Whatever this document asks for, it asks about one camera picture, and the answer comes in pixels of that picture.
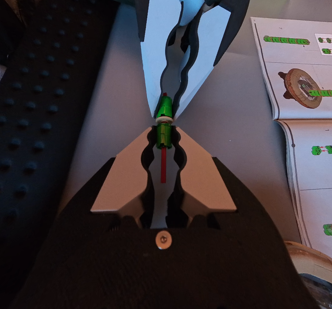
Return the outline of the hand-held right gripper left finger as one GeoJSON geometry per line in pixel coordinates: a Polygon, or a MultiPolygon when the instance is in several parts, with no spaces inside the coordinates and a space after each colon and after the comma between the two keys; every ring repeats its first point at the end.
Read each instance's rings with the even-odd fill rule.
{"type": "Polygon", "coordinates": [[[154,160],[155,144],[156,127],[148,127],[116,156],[92,213],[132,216],[139,226],[151,227],[155,196],[149,166],[154,160]]]}

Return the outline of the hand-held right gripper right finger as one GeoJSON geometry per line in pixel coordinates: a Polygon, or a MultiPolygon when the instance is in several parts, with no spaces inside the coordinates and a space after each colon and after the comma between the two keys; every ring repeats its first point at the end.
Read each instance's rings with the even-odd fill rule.
{"type": "Polygon", "coordinates": [[[197,215],[236,211],[211,154],[176,126],[172,143],[179,170],[168,199],[167,227],[186,227],[197,215]]]}

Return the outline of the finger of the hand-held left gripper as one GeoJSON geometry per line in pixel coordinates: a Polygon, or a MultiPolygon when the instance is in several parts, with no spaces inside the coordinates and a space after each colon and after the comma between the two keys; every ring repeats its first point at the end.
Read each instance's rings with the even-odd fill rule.
{"type": "Polygon", "coordinates": [[[230,12],[217,5],[207,12],[201,8],[191,22],[189,47],[181,63],[181,83],[173,100],[173,119],[187,107],[214,68],[230,12]]]}
{"type": "Polygon", "coordinates": [[[180,0],[149,0],[144,41],[141,44],[147,101],[152,117],[162,95],[162,77],[167,68],[166,47],[183,13],[180,0]]]}

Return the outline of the red axle rod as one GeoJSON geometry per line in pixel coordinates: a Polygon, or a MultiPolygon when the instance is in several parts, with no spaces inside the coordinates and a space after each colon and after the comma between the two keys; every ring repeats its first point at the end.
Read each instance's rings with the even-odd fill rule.
{"type": "Polygon", "coordinates": [[[161,143],[161,183],[166,183],[166,170],[167,170],[167,147],[161,143]]]}

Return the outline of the green round brick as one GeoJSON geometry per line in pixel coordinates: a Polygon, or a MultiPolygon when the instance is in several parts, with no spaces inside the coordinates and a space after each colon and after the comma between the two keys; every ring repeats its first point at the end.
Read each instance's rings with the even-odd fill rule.
{"type": "Polygon", "coordinates": [[[172,115],[172,98],[167,95],[167,93],[163,93],[163,96],[161,97],[160,107],[157,112],[157,118],[159,117],[169,117],[173,118],[172,115]]]}
{"type": "Polygon", "coordinates": [[[162,149],[162,148],[171,149],[172,125],[169,123],[159,123],[156,126],[156,129],[157,129],[157,138],[156,138],[157,149],[162,149]]]}

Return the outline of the grey desk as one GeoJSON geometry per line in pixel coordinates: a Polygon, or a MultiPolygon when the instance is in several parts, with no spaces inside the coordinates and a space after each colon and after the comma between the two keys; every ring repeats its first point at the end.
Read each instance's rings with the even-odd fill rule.
{"type": "MultiPolygon", "coordinates": [[[[301,242],[288,190],[284,132],[272,119],[251,16],[331,21],[331,0],[250,0],[239,33],[176,124],[251,190],[285,240],[301,242]]],[[[153,124],[135,9],[122,4],[59,211],[111,157],[153,124]]]]}

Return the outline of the open instruction booklet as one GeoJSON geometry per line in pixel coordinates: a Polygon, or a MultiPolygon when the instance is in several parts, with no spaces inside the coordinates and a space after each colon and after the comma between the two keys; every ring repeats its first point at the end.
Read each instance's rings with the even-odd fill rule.
{"type": "Polygon", "coordinates": [[[285,133],[301,241],[331,257],[331,22],[251,17],[251,23],[273,119],[285,133]]]}

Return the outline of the black studded mat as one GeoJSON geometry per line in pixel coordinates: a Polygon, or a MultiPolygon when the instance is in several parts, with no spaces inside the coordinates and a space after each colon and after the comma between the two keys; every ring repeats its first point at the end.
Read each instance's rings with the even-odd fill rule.
{"type": "Polygon", "coordinates": [[[118,7],[41,0],[1,80],[1,308],[54,221],[118,7]]]}

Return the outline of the tan round pot model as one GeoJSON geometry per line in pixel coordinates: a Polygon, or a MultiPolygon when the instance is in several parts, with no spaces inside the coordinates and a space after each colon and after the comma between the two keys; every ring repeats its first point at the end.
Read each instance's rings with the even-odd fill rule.
{"type": "Polygon", "coordinates": [[[320,308],[332,308],[332,259],[320,251],[285,241],[291,260],[304,285],[320,308]]]}

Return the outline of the person's dark jacket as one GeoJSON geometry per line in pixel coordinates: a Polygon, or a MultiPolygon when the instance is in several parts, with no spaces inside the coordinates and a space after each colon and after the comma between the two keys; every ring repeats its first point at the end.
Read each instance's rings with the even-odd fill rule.
{"type": "Polygon", "coordinates": [[[0,0],[0,63],[7,66],[11,54],[15,51],[25,31],[25,25],[19,20],[5,0],[0,0]]]}

